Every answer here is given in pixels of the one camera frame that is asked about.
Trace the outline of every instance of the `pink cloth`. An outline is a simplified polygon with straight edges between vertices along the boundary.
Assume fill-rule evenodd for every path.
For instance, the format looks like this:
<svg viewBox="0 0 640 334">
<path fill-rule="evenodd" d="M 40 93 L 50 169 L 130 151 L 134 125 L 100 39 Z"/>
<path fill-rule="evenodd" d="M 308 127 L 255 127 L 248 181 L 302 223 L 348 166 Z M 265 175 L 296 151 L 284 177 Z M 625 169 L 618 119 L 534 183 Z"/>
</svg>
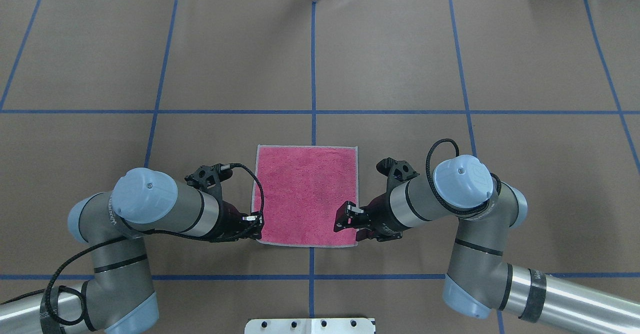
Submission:
<svg viewBox="0 0 640 334">
<path fill-rule="evenodd" d="M 355 229 L 334 233 L 336 211 L 358 203 L 358 148 L 258 146 L 256 175 L 264 188 L 261 243 L 284 246 L 356 245 Z M 253 211 L 260 207 L 254 184 Z"/>
</svg>

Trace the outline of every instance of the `white object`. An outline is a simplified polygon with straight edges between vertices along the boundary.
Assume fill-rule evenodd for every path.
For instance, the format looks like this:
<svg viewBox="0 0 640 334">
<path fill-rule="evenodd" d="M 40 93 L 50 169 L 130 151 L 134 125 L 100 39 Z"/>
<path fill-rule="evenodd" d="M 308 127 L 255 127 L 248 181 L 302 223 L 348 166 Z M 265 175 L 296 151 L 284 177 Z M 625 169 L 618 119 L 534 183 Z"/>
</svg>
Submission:
<svg viewBox="0 0 640 334">
<path fill-rule="evenodd" d="M 244 334 L 375 334 L 375 323 L 373 318 L 250 320 Z"/>
<path fill-rule="evenodd" d="M 477 207 L 494 193 L 489 170 L 468 154 L 439 164 L 433 171 L 433 181 L 442 199 L 462 209 Z"/>
<path fill-rule="evenodd" d="M 166 216 L 178 200 L 172 177 L 149 168 L 134 168 L 121 177 L 111 193 L 111 206 L 122 218 L 138 224 Z"/>
</svg>

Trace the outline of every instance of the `white mounting plate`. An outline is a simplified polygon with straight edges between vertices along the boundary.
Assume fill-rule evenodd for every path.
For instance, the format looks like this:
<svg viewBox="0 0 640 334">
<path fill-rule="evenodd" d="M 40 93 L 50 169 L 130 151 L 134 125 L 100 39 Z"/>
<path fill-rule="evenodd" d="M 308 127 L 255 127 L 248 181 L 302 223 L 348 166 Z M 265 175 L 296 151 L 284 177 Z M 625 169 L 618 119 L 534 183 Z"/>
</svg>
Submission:
<svg viewBox="0 0 640 334">
<path fill-rule="evenodd" d="M 244 334 L 376 334 L 376 320 L 373 318 L 250 320 L 244 327 Z"/>
</svg>

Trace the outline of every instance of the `robotic arm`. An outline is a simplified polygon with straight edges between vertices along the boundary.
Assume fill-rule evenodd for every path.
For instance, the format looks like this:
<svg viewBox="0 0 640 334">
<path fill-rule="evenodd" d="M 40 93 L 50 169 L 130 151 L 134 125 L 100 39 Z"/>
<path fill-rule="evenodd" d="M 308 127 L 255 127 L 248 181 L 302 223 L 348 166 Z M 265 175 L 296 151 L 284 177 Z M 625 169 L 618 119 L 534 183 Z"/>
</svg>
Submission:
<svg viewBox="0 0 640 334">
<path fill-rule="evenodd" d="M 454 145 L 455 158 L 439 164 L 431 175 L 431 156 L 445 142 Z M 359 241 L 388 241 L 402 238 L 404 230 L 456 216 L 459 224 L 443 291 L 444 302 L 455 311 L 484 319 L 498 309 L 582 334 L 640 331 L 640 304 L 503 261 L 508 230 L 523 222 L 527 202 L 477 158 L 460 156 L 453 140 L 435 143 L 424 176 L 392 158 L 375 167 L 387 176 L 386 193 L 362 208 L 345 202 L 336 213 L 334 231 L 357 228 Z"/>
<path fill-rule="evenodd" d="M 135 168 L 112 192 L 76 204 L 68 227 L 89 249 L 57 270 L 47 289 L 0 305 L 0 332 L 11 334 L 138 334 L 158 320 L 143 236 L 170 234 L 208 242 L 260 239 L 262 208 L 240 213 L 222 200 L 222 181 L 240 164 L 201 166 L 177 183 L 167 174 Z M 74 287 L 53 287 L 62 269 L 92 252 L 94 279 Z"/>
</svg>

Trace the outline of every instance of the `pink towel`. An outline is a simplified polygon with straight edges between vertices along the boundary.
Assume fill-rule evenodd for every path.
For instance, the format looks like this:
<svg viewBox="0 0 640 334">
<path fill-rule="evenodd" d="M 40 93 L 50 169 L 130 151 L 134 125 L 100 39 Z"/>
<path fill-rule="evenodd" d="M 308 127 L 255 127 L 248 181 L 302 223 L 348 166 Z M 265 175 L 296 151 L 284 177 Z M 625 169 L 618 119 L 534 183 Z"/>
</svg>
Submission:
<svg viewBox="0 0 640 334">
<path fill-rule="evenodd" d="M 358 203 L 357 147 L 259 145 L 255 167 L 264 188 L 261 243 L 356 245 L 355 229 L 334 233 L 334 220 L 345 200 Z M 251 205 L 260 207 L 255 184 Z"/>
</svg>

